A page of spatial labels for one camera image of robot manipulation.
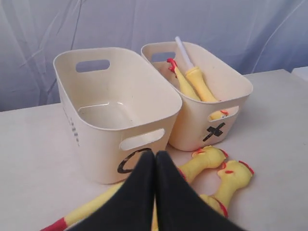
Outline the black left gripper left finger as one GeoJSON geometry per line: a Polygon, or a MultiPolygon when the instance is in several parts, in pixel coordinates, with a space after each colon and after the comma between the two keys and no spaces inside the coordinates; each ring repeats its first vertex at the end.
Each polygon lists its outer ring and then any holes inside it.
{"type": "Polygon", "coordinates": [[[98,210],[70,231],[150,231],[154,206],[154,153],[144,152],[130,176],[98,210]]]}

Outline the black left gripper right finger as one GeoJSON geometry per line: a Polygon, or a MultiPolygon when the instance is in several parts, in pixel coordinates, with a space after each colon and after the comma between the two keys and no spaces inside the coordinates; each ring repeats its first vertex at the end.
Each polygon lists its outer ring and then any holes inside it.
{"type": "Polygon", "coordinates": [[[155,157],[155,197],[160,231],[242,231],[207,205],[184,180],[167,151],[155,157]]]}

